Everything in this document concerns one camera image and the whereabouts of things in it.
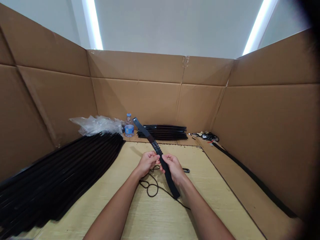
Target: stack of black rods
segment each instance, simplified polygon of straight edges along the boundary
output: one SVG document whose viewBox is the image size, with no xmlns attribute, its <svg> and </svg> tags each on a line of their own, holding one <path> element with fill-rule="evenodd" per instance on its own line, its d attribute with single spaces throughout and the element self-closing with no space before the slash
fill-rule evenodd
<svg viewBox="0 0 320 240">
<path fill-rule="evenodd" d="M 187 127 L 173 125 L 143 125 L 155 140 L 175 141 L 188 139 Z M 139 138 L 145 138 L 144 134 L 138 130 Z"/>
<path fill-rule="evenodd" d="M 0 184 L 0 239 L 59 221 L 109 169 L 125 141 L 118 133 L 81 137 Z"/>
</svg>

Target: plastic bag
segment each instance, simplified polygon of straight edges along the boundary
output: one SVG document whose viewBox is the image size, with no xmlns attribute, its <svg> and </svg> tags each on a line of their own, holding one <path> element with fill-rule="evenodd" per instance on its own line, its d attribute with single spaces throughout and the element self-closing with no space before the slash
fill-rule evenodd
<svg viewBox="0 0 320 240">
<path fill-rule="evenodd" d="M 69 120 L 81 126 L 79 133 L 82 136 L 92 136 L 100 132 L 119 133 L 122 136 L 122 124 L 124 121 L 117 118 L 112 120 L 104 116 L 96 116 L 96 118 L 90 116 L 89 118 L 77 117 Z"/>
</svg>

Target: hand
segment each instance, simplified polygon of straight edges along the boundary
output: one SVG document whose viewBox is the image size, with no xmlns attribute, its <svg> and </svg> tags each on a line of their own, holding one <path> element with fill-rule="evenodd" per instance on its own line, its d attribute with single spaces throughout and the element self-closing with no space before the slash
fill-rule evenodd
<svg viewBox="0 0 320 240">
<path fill-rule="evenodd" d="M 178 158 L 169 153 L 166 155 L 162 155 L 162 159 L 168 164 L 172 180 L 176 185 L 180 186 L 187 175 L 184 173 Z M 163 170 L 162 166 L 160 166 L 160 170 L 161 172 L 165 173 L 165 170 Z"/>
<path fill-rule="evenodd" d="M 136 167 L 135 171 L 138 172 L 140 178 L 147 175 L 149 170 L 153 168 L 156 164 L 160 164 L 159 161 L 160 156 L 157 155 L 154 151 L 151 152 L 145 152 Z"/>
</svg>

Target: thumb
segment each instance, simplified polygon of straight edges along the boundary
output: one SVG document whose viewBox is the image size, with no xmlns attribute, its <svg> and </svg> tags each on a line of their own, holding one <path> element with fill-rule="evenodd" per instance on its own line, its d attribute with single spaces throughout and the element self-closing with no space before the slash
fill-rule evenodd
<svg viewBox="0 0 320 240">
<path fill-rule="evenodd" d="M 152 156 L 149 161 L 151 163 L 153 163 L 153 162 L 157 161 L 159 158 L 160 158 L 160 155 L 155 155 L 155 156 Z"/>
<path fill-rule="evenodd" d="M 172 164 L 172 161 L 170 159 L 168 159 L 164 154 L 162 155 L 162 159 L 164 160 L 164 162 L 166 164 L 168 164 L 168 166 L 170 166 Z"/>
</svg>

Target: light strip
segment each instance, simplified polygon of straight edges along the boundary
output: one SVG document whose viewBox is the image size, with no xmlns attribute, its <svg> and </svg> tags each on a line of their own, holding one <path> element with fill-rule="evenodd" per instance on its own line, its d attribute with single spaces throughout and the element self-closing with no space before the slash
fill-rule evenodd
<svg viewBox="0 0 320 240">
<path fill-rule="evenodd" d="M 242 55 L 246 55 L 258 49 L 277 2 L 278 0 L 264 0 L 262 2 L 258 16 L 254 22 L 247 45 Z"/>
<path fill-rule="evenodd" d="M 86 19 L 86 22 L 87 24 L 88 23 L 90 24 L 90 27 L 87 26 L 87 28 L 88 28 L 89 39 L 91 40 L 90 41 L 91 48 L 97 49 L 97 50 L 103 50 L 97 11 L 96 11 L 96 6 L 94 4 L 94 0 L 84 0 L 82 2 L 85 4 L 84 10 L 87 10 L 87 14 L 85 15 L 88 19 Z"/>
</svg>

